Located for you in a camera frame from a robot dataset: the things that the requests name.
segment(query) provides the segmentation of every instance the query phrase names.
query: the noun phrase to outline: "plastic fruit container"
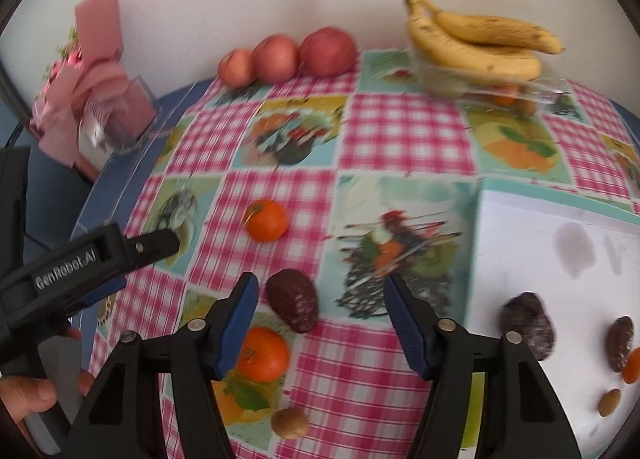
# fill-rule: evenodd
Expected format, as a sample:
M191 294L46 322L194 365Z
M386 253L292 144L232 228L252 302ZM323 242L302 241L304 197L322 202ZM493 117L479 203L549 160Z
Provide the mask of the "plastic fruit container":
M435 98L483 101L530 117L537 104L552 105L566 93L562 79L546 66L539 78L523 82L437 65L413 46L408 54L416 81L426 94Z

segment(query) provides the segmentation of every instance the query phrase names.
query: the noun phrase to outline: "bunch of bananas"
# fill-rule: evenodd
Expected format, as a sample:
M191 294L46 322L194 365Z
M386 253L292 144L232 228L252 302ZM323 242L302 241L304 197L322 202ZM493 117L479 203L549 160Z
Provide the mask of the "bunch of bananas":
M530 81L542 73L540 60L530 51L564 51L551 31L523 20L463 15L429 0L406 0L406 5L415 47L439 65Z

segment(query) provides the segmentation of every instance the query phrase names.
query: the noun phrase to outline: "red apple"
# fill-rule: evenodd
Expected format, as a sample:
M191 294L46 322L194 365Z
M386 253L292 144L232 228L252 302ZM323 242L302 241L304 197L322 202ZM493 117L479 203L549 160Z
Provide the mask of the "red apple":
M269 36L255 47L251 60L258 78L267 84L281 84L298 70L298 46L288 36Z
M227 87L240 89L255 80L251 53L247 49L234 49L218 64L218 77Z
M335 27L323 27L302 42L300 59L312 76L337 76L356 65L358 48L349 33Z

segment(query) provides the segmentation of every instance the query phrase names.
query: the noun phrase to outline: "grey handle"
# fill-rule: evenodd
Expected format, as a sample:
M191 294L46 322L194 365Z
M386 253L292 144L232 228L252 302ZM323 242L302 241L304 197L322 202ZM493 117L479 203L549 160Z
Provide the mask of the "grey handle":
M73 423L84 399L78 388L82 342L65 336L54 336L38 346L38 354L47 378L56 388L62 412L69 423ZM45 455L56 455L61 450L47 428L46 420L41 414L32 414L24 419L24 423L40 451Z

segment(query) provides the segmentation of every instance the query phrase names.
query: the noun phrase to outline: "finger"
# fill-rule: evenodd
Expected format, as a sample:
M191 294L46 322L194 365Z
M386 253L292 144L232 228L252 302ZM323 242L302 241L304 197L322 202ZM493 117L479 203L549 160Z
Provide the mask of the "finger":
M80 392L84 397L89 394L89 390L94 384L95 378L94 375L87 371L80 371L80 377L78 378L78 387L80 388Z
M69 327L65 332L62 333L62 335L73 338L74 340L82 340L81 331L79 329L76 329L75 327Z
M44 412L56 404L56 389L49 379L7 376L0 379L0 398L15 421Z

